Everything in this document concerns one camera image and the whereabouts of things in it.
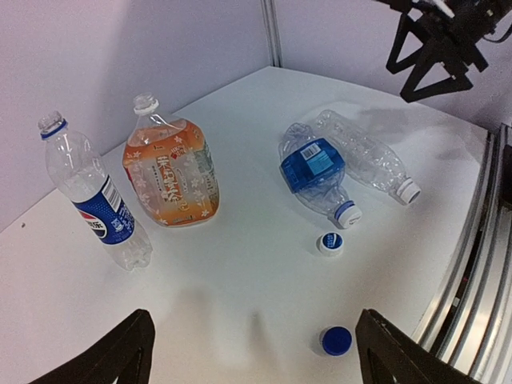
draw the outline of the blue bottle cap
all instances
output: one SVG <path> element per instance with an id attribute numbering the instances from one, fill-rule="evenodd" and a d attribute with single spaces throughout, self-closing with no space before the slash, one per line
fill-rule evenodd
<path id="1" fill-rule="evenodd" d="M 331 356 L 342 356 L 352 345 L 352 335 L 347 328 L 333 326 L 322 336 L 323 350 Z"/>

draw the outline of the barcode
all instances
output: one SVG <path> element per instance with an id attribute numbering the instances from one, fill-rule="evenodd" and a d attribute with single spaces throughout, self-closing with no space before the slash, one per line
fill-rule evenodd
<path id="1" fill-rule="evenodd" d="M 117 212 L 119 210 L 119 206 L 121 205 L 121 195 L 118 190 L 115 189 L 115 185 L 112 182 L 112 179 L 109 178 L 106 180 L 105 186 L 102 190 L 103 196 L 105 196 L 106 200 L 109 202 L 110 206 Z"/>
<path id="2" fill-rule="evenodd" d="M 318 152 L 320 152 L 320 147 L 317 144 L 313 144 L 311 146 L 308 146 L 304 150 L 301 150 L 301 155 L 304 157 L 304 160 L 308 161 Z"/>

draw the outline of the orange label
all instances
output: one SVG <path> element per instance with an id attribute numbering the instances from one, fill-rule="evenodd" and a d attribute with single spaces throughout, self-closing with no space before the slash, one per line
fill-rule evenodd
<path id="1" fill-rule="evenodd" d="M 150 142 L 134 145 L 138 144 L 138 135 L 140 142 Z M 186 128 L 177 132 L 153 126 L 135 131 L 129 144 L 123 165 L 151 217 L 166 226 L 180 226 L 215 214 L 218 185 L 210 150 L 199 127 L 186 122 Z"/>

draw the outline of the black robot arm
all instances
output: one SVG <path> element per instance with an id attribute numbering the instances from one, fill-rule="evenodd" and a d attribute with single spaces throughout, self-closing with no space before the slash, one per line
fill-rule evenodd
<path id="1" fill-rule="evenodd" d="M 512 0 L 377 1 L 402 13 L 386 68 L 396 74 L 413 67 L 400 93 L 407 102 L 470 89 L 473 84 L 466 76 L 468 67 L 474 64 L 480 72 L 488 67 L 476 43 L 492 34 L 498 22 L 512 10 Z M 413 20 L 409 16 L 412 9 L 420 10 L 422 16 Z M 422 46 L 399 61 L 408 34 L 416 36 Z M 444 67 L 448 78 L 418 89 L 436 63 Z"/>

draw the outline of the crushed plastic bottle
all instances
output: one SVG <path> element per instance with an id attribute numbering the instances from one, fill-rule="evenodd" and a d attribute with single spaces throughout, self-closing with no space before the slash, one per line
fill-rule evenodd
<path id="1" fill-rule="evenodd" d="M 279 153 L 283 175 L 302 204 L 342 228 L 359 221 L 362 212 L 341 185 L 345 163 L 327 140 L 295 123 L 286 130 Z"/>
<path id="2" fill-rule="evenodd" d="M 218 184 L 198 126 L 164 116 L 152 94 L 134 99 L 138 116 L 122 164 L 144 210 L 163 226 L 186 226 L 217 212 Z"/>
<path id="3" fill-rule="evenodd" d="M 315 120 L 314 132 L 327 138 L 338 150 L 346 161 L 348 175 L 354 180 L 386 192 L 404 205 L 420 195 L 421 189 L 407 176 L 396 153 L 349 119 L 324 110 Z"/>
<path id="4" fill-rule="evenodd" d="M 68 130 L 55 111 L 38 123 L 46 142 L 46 169 L 55 186 L 68 197 L 103 242 L 106 252 L 125 270 L 145 267 L 153 248 L 106 172 L 89 139 Z"/>

